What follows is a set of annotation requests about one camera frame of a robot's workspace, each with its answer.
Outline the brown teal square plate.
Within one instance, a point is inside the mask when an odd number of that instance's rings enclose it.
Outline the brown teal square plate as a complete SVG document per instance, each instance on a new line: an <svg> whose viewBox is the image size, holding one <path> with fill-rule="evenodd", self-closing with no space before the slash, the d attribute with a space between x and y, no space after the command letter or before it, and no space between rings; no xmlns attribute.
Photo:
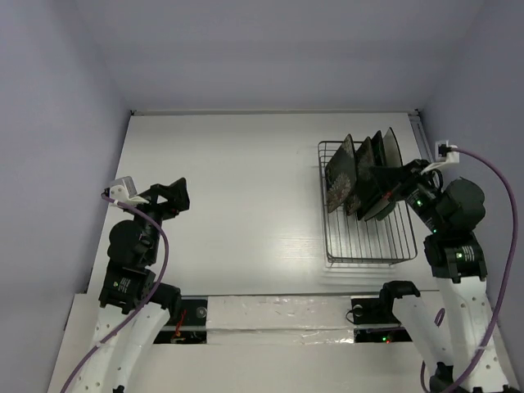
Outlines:
<svg viewBox="0 0 524 393"><path fill-rule="evenodd" d="M365 215L380 201L381 194L371 168L383 167L386 164L386 153L382 132L378 130L372 138L366 138L361 147L364 155L359 159L359 180L362 184L357 192L361 205L357 210L357 218L364 219Z"/></svg>

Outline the black floral square plate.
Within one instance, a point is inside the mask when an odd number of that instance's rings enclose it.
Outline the black floral square plate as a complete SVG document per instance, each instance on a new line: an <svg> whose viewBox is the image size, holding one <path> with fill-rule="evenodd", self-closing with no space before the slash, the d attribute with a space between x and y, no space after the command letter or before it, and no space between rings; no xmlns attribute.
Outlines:
<svg viewBox="0 0 524 393"><path fill-rule="evenodd" d="M355 147L350 133L326 164L324 173L327 212L332 213L345 202L356 184Z"/></svg>

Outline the white square plate black rim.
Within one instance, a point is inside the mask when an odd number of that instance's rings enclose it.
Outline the white square plate black rim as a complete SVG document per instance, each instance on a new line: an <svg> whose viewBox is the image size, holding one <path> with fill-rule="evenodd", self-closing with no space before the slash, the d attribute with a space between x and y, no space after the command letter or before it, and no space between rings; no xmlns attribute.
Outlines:
<svg viewBox="0 0 524 393"><path fill-rule="evenodd" d="M403 165L399 143L393 128L389 128L382 137L386 165L390 168L399 168Z"/></svg>

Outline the light teal oblong plate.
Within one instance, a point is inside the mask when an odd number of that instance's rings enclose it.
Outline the light teal oblong plate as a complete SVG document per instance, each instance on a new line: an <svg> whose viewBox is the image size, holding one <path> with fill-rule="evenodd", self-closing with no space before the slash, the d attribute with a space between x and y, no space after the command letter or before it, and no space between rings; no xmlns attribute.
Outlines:
<svg viewBox="0 0 524 393"><path fill-rule="evenodd" d="M390 200L391 193L384 195L364 216L364 221L368 222L371 219L377 221L384 220L395 208L396 202Z"/></svg>

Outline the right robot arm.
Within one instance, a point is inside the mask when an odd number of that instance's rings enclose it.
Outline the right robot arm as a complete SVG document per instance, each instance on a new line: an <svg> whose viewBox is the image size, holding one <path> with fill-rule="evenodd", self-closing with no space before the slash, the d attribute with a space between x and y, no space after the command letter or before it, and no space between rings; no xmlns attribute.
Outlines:
<svg viewBox="0 0 524 393"><path fill-rule="evenodd" d="M398 320L410 335L432 392L513 392L492 339L496 322L486 294L486 259L474 234L486 214L484 193L465 178L435 185L435 172L425 160L371 169L383 197L404 201L431 232L424 254L449 332L435 325L412 282L384 284L377 312L387 321Z"/></svg>

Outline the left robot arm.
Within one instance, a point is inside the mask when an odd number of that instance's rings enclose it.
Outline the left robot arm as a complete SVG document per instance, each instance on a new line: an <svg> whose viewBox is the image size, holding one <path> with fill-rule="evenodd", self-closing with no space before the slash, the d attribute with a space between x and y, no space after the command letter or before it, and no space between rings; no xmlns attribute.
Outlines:
<svg viewBox="0 0 524 393"><path fill-rule="evenodd" d="M169 262L166 220L187 211L187 181L137 192L131 177L116 179L102 199L131 219L110 230L91 349L79 365L76 392L128 392L160 330L181 314L179 288L163 283Z"/></svg>

